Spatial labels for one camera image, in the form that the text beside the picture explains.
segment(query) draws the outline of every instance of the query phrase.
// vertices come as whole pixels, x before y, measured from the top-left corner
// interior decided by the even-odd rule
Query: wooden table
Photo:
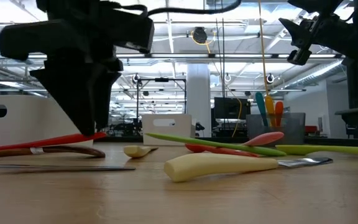
[[[130,160],[125,144],[98,143],[106,159],[76,154],[1,158],[0,164],[135,166],[125,172],[0,170],[0,223],[356,223],[358,157],[320,152],[333,164],[201,177],[175,184],[166,160],[188,153],[161,147]]]

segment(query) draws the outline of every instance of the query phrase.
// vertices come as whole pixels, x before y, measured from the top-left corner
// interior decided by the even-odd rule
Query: pillar
[[[208,64],[187,65],[187,113],[205,130],[200,137],[211,137],[211,91]]]

